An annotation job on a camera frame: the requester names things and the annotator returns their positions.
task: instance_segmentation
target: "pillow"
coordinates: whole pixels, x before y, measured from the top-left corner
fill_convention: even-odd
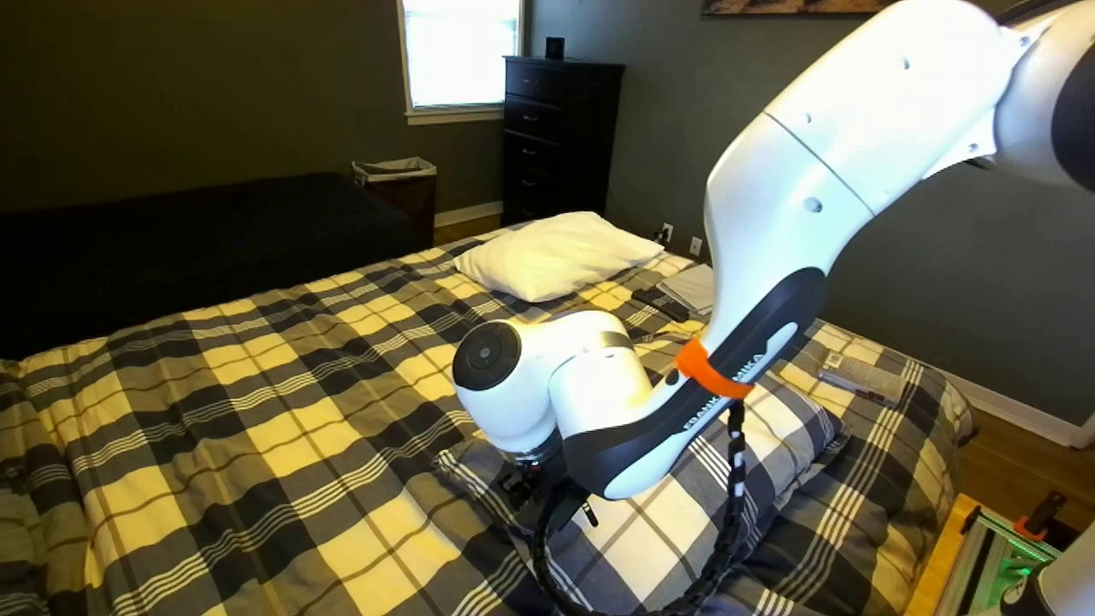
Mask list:
[[[841,451],[839,420],[786,388],[764,377],[748,396],[748,507],[743,544],[752,552],[781,507]],[[653,489],[602,504],[591,500],[597,528],[579,515],[550,539],[555,580],[579,604],[602,614],[648,614],[677,601],[704,564],[721,528],[725,504],[725,418],[712,420],[675,472]],[[535,531],[499,489],[502,460],[478,440],[435,457],[441,480],[478,504],[513,548],[532,557]]]
[[[597,212],[563,212],[454,258],[454,267],[484,289],[524,302],[555,302],[656,253],[660,244],[632,237]]]

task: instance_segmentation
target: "white pillow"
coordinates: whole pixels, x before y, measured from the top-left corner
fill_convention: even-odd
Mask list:
[[[597,212],[563,212],[454,258],[454,267],[484,289],[555,302],[656,253],[660,244],[615,229]]]

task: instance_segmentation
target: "dark wall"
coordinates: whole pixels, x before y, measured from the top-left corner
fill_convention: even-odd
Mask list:
[[[0,0],[0,210],[424,156],[499,198],[499,126],[408,126],[389,0]]]
[[[542,0],[532,47],[622,62],[608,212],[701,233],[721,148],[855,19],[704,20],[680,0]],[[839,262],[827,319],[1082,425],[1095,411],[1095,198],[955,169]]]

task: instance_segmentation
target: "black cable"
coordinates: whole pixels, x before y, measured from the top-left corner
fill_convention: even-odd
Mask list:
[[[748,432],[743,432],[743,420],[748,420],[748,404],[743,400],[728,400],[728,447],[725,447],[725,457],[728,457],[728,480],[725,480],[725,507],[721,507],[721,528],[719,528],[719,539],[716,539],[716,548],[701,567],[701,574],[663,611],[656,614],[697,614],[697,606],[719,591],[719,587],[736,574],[743,567],[743,557],[748,557],[748,539],[743,539],[743,504],[748,504]],[[550,515],[577,500],[577,492],[583,492],[577,484],[557,484],[548,497],[548,507],[535,528],[535,544],[532,544],[532,554],[535,554],[535,572],[542,580],[542,587],[548,590],[550,604],[570,614],[570,616],[590,616],[591,611],[579,606],[565,590],[557,590],[555,574],[550,574],[550,554],[548,554],[548,522]]]

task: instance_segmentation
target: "black speaker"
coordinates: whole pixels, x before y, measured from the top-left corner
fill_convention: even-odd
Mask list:
[[[570,56],[570,43],[565,39],[548,39],[548,60],[565,60]]]

